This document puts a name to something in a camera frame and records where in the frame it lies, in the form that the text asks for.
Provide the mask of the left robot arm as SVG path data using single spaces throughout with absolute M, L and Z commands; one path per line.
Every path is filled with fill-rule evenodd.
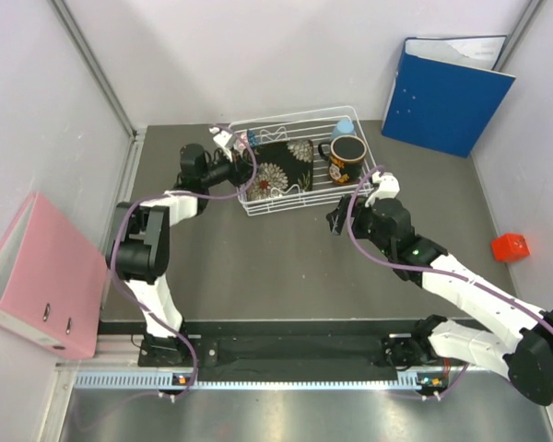
M 248 184 L 257 170 L 250 147 L 219 147 L 214 153 L 201 145 L 181 149 L 180 171 L 174 186 L 162 195 L 115 207 L 105 261 L 118 291 L 133 301 L 146 320 L 142 355 L 156 362 L 183 365 L 195 360 L 184 334 L 183 316 L 175 307 L 167 269 L 171 258 L 171 228 L 201 215 L 211 199 L 209 190 L 225 181 Z

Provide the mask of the blue triangle pattern bowl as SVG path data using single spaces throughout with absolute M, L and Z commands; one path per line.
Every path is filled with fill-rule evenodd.
M 237 147 L 240 150 L 244 150 L 246 146 L 254 148 L 258 145 L 258 140 L 256 135 L 251 130 L 246 130 L 245 132 L 240 133 L 240 138 L 237 142 Z

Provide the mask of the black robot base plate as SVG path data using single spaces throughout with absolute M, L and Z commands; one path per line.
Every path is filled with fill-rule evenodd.
M 315 362 L 319 366 L 356 364 L 400 371 L 435 364 L 439 360 L 424 343 L 408 336 L 242 335 L 190 337 L 188 341 L 192 349 L 181 340 L 173 349 L 170 344 L 145 338 L 142 349 L 147 354 L 140 358 L 140 364 L 179 366 L 191 362 L 196 355 L 203 370 L 234 369 L 239 362 L 243 369 L 249 370 L 254 362 L 271 367 L 281 361 L 296 370 Z

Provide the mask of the light blue cup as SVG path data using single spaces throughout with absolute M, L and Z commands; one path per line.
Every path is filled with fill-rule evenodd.
M 341 120 L 336 123 L 330 135 L 330 140 L 334 141 L 340 136 L 355 135 L 356 129 L 351 120 Z

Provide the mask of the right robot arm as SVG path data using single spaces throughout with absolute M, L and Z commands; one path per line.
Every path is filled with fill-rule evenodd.
M 459 359 L 500 375 L 529 401 L 553 404 L 553 309 L 523 302 L 466 269 L 443 246 L 419 235 L 395 198 L 346 195 L 327 214 L 331 232 L 344 226 L 384 256 L 398 277 L 452 303 L 482 330 L 432 315 L 411 332 L 412 354 L 422 364 Z

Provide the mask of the black floral square plate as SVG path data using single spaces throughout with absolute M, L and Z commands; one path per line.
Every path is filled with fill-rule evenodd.
M 292 191 L 311 192 L 314 147 L 308 139 L 258 143 L 248 139 L 258 170 L 248 188 L 248 201 L 256 202 L 283 196 Z

